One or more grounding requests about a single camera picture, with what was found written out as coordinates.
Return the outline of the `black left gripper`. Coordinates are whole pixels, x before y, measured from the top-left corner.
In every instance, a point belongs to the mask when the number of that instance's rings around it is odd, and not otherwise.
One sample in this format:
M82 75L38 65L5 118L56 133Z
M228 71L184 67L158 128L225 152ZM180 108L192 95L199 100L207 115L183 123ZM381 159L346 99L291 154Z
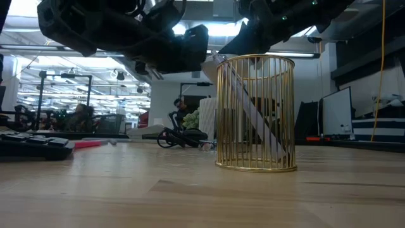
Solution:
M145 11L146 0L94 0L94 45L117 52L137 65L160 72L200 71L208 48L208 29L203 24L176 36L173 27L185 14L175 0L162 0Z

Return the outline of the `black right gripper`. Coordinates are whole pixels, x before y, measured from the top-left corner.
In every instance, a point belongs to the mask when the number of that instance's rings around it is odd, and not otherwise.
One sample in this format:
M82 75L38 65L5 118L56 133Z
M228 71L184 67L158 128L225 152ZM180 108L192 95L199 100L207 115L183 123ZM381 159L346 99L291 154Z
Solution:
M318 23L320 0L240 0L239 13L247 22L220 54L266 53L275 41Z

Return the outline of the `white ribbed pen cup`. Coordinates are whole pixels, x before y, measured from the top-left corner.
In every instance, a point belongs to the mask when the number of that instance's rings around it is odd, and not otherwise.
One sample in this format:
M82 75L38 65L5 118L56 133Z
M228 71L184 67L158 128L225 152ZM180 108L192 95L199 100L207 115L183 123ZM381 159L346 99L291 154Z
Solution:
M199 103L199 130L208 135L208 140L214 140L216 124L216 98L204 98Z

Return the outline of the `green succulent plant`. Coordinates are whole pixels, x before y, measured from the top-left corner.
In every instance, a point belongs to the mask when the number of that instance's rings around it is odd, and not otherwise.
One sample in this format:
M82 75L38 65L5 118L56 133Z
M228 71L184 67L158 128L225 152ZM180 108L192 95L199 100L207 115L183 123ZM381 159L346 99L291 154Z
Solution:
M199 128L199 108L192 113L186 114L183 118L183 126L186 129L198 129Z

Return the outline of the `long black white stick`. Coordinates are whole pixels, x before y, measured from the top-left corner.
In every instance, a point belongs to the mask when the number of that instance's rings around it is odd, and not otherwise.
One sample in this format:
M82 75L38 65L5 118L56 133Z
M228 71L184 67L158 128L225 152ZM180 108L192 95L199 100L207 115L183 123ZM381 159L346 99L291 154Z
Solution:
M253 125L254 130L261 139L261 142L265 146L270 147L269 149L265 149L268 156L277 156L281 158L283 156L290 155L290 153L286 151L280 140L276 138L276 135L270 129L270 121L268 117L272 119L273 112L271 111L270 115L266 117L262 111L259 111L256 105L253 103L252 98L249 96L248 83L250 83L250 81L249 79L243 78L243 70L239 72L235 66L230 66L231 59L228 59L225 55L218 54L215 51L212 51L211 54L213 55L213 63L217 64L218 67L224 67L225 73L230 73L230 78L232 80L236 80L236 82L230 85L230 89L232 92L237 93L237 98L240 98L242 102L242 109L244 113L248 115L248 123Z

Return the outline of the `black office chair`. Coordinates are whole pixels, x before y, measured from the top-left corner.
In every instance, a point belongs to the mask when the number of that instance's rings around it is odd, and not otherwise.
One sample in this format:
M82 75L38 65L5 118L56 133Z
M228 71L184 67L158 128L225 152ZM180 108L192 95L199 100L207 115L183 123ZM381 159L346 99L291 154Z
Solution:
M174 131L183 132L185 130L185 127L183 126L184 116L186 116L186 113L182 111L173 111L168 114L168 117L172 122Z

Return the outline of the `grey stapler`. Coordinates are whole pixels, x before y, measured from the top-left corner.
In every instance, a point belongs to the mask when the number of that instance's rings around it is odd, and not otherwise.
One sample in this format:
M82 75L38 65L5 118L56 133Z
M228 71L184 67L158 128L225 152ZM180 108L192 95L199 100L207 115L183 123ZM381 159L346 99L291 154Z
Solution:
M143 128L132 128L126 131L126 135L128 136L129 139L142 139L143 136L149 136L149 135L157 135L161 131L164 130L164 125L157 124L157 125L151 125L148 127L143 127Z

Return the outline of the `white board panel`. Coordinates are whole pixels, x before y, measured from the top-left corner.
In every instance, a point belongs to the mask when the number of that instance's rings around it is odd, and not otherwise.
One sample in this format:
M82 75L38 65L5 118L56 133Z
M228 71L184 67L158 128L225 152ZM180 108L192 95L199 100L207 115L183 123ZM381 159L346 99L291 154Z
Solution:
M323 134L350 136L352 134L351 88L334 92L323 98Z

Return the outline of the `black mesh basket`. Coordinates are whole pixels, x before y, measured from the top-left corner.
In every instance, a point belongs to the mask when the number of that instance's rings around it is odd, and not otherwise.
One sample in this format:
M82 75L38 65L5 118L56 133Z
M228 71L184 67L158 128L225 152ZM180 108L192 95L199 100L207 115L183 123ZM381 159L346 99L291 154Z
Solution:
M122 114L107 114L95 116L94 132L96 134L119 134L125 116Z

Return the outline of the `pink highlighter pen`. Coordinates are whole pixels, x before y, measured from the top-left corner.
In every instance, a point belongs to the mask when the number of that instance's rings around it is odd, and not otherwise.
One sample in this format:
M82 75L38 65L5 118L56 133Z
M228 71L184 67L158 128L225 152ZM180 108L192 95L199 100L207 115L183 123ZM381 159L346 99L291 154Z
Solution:
M75 142L75 149L91 148L96 146L104 146L107 144L112 144L113 146L117 144L114 139L101 139L101 140L90 140L90 141L77 141Z

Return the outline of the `white crumpled bag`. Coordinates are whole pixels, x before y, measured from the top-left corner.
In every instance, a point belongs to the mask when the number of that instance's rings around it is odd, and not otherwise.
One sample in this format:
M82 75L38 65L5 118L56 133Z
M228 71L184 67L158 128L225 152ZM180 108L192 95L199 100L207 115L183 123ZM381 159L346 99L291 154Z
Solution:
M388 106L400 107L404 106L405 97L399 94L381 94L371 97L376 110L386 108Z

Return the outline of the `navy white striped box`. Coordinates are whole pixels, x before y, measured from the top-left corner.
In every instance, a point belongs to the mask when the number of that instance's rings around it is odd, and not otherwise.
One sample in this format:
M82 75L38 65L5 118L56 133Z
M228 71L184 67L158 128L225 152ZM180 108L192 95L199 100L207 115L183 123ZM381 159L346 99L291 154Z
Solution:
M405 143L405 118L378 118L374 130L375 119L353 120L352 127L357 141L373 141L385 143Z

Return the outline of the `long ceiling light bar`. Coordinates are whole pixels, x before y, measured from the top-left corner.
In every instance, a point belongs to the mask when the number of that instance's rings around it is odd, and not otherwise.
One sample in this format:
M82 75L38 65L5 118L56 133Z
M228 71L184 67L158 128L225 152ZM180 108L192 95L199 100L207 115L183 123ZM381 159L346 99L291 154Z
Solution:
M1 53L15 53L19 55L39 55L39 56L76 56L83 57L77 51L65 46L31 46L31 45L16 45L16 44L0 44ZM298 52L267 52L266 54L274 56L282 56L287 58L308 58L317 59L321 56L320 53L298 53Z

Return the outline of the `black calculator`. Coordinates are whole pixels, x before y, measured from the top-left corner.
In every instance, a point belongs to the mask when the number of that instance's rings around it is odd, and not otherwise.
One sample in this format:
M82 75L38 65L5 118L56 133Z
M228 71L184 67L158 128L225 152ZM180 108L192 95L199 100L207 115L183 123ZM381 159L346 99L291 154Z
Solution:
M45 158L58 161L67 159L75 143L65 138L0 131L0 156Z

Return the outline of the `black background gantry frame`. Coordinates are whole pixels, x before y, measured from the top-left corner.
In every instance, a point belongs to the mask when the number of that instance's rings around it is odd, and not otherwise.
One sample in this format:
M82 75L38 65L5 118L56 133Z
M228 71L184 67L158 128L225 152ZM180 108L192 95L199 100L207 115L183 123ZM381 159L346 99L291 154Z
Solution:
M88 78L87 83L87 103L86 105L89 106L90 104L90 92L92 88L92 76L91 75L77 75L72 73L61 73L61 74L48 74L46 71L40 71L40 86L39 86L39 100L38 100L38 107L37 107L37 116L35 122L35 130L39 130L40 122L41 122L41 108L42 108L42 97L43 97L43 90L44 90L44 81L47 77L53 76L60 76L62 79L74 79L75 77L85 77Z

